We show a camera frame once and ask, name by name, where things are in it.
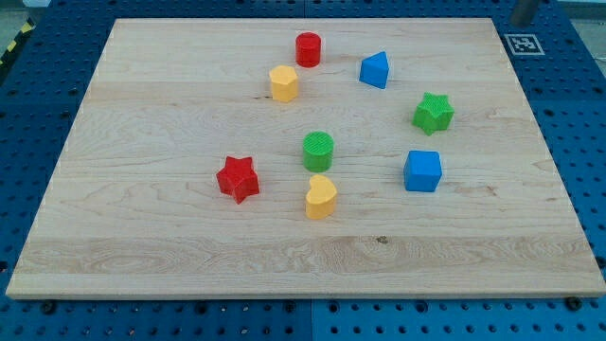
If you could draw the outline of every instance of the green cylinder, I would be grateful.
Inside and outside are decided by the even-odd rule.
[[[312,132],[303,139],[303,166],[308,171],[327,171],[332,166],[334,141],[324,132]]]

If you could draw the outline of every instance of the green star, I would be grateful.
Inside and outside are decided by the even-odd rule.
[[[431,135],[436,130],[446,130],[451,123],[455,109],[448,103],[448,96],[425,93],[417,106],[413,125]]]

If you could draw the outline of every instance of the blue pegboard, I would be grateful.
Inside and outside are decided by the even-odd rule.
[[[597,259],[606,265],[606,81],[555,2],[508,23],[514,0],[54,1],[0,87],[0,291],[115,18],[490,17],[499,35],[534,34],[514,56]],[[0,340],[605,339],[606,299],[476,301],[15,302],[0,296]]]

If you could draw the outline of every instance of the red block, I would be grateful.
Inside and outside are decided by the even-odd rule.
[[[320,64],[320,49],[322,47],[322,39],[320,36],[305,32],[296,37],[296,63],[303,67],[314,67]]]
[[[238,159],[227,156],[225,167],[217,173],[221,193],[229,194],[241,203],[249,195],[259,194],[257,174],[253,170],[253,158]]]

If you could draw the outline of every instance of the green block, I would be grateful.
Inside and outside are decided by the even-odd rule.
[[[308,171],[327,171],[332,165],[334,141],[324,132],[312,132],[303,139],[303,166]]]
[[[425,93],[415,111],[413,125],[431,135],[435,131],[448,129],[454,114],[455,109],[448,103],[448,96]]]

